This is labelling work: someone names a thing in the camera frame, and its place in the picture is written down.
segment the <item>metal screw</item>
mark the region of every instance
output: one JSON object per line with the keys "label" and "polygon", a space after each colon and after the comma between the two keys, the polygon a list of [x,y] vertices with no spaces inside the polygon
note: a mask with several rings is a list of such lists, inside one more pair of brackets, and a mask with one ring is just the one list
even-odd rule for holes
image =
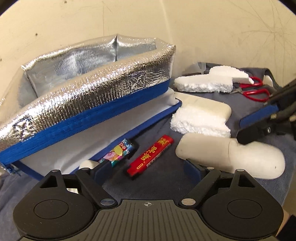
{"label": "metal screw", "polygon": [[110,206],[113,205],[115,203],[115,201],[111,198],[104,198],[101,200],[101,204],[104,206]]}
{"label": "metal screw", "polygon": [[272,114],[272,115],[270,116],[270,119],[271,119],[271,120],[276,119],[276,114]]}
{"label": "metal screw", "polygon": [[291,115],[290,118],[289,118],[289,121],[290,122],[296,121],[296,115]]}
{"label": "metal screw", "polygon": [[182,203],[183,205],[186,205],[186,206],[192,206],[193,204],[196,203],[196,201],[195,201],[194,199],[192,199],[192,198],[184,198],[184,199],[181,201],[181,203]]}

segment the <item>scissors handle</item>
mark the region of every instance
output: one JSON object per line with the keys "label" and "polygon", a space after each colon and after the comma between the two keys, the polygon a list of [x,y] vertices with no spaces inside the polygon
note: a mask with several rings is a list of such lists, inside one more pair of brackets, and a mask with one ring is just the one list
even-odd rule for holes
{"label": "scissors handle", "polygon": [[[253,90],[253,91],[245,91],[242,93],[245,97],[247,97],[250,100],[258,101],[258,102],[266,102],[269,99],[270,93],[267,89],[260,89],[260,90]],[[251,97],[250,95],[257,95],[257,94],[267,94],[266,98],[258,99]]]}
{"label": "scissors handle", "polygon": [[253,76],[253,77],[250,77],[252,80],[255,80],[255,81],[257,81],[256,83],[254,83],[254,84],[240,84],[239,86],[243,89],[243,88],[249,88],[249,87],[260,87],[260,86],[262,86],[263,85],[263,82],[262,82],[262,80],[260,79],[260,78],[258,78],[258,77],[255,77],[255,76]]}

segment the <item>red scissors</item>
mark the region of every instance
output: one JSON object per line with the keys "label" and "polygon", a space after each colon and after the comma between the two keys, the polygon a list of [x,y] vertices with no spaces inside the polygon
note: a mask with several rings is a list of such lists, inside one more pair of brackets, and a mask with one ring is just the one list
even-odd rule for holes
{"label": "red scissors", "polygon": [[[262,80],[260,78],[258,78],[258,77],[250,77],[250,78],[252,80],[257,81],[257,82],[255,83],[255,81],[254,81],[254,84],[240,84],[239,88],[232,91],[230,94],[241,93],[250,100],[258,101],[258,102],[266,102],[269,99],[269,96],[270,96],[270,93],[269,93],[269,91],[267,89],[243,91],[243,89],[246,89],[246,88],[257,88],[257,87],[263,86],[263,82],[262,82]],[[267,94],[267,97],[263,98],[263,99],[258,99],[258,98],[251,97],[251,95],[257,95],[257,94]]]}

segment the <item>red lighter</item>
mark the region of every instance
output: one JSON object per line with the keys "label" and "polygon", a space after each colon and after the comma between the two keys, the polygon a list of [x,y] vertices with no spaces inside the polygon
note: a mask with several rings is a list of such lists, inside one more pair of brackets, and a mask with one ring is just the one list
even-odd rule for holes
{"label": "red lighter", "polygon": [[134,177],[145,171],[173,142],[173,138],[163,135],[147,151],[143,152],[130,164],[127,170],[129,176]]}

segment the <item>blue cloth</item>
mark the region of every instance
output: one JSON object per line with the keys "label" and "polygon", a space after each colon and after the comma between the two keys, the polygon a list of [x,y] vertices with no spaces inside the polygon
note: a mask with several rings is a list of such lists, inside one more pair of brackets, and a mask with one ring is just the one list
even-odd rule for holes
{"label": "blue cloth", "polygon": [[[252,69],[253,74],[262,78],[262,69]],[[219,93],[195,93],[194,95],[213,99],[228,104],[232,115],[227,126],[231,129],[232,137],[239,129],[239,120],[262,107],[262,103],[245,98],[243,95]],[[182,134],[170,129],[171,115],[163,118],[153,126],[139,134],[135,141],[139,149],[135,155],[126,161],[120,162],[113,168],[113,176],[103,185],[103,188],[117,201],[121,198],[129,199],[173,199],[179,201],[187,194],[194,184],[183,172],[183,161],[175,154],[175,149]],[[142,175],[136,180],[129,179],[124,169],[135,158],[150,147],[162,135],[171,136],[175,142],[169,147]],[[286,168],[282,176],[274,180],[258,180],[258,182],[280,203],[283,204],[293,176],[296,160],[296,141],[292,135],[269,135],[259,140],[279,148],[286,161]],[[19,237],[13,223],[12,212],[15,205],[37,183],[28,175],[0,177],[0,241],[16,241]]]}

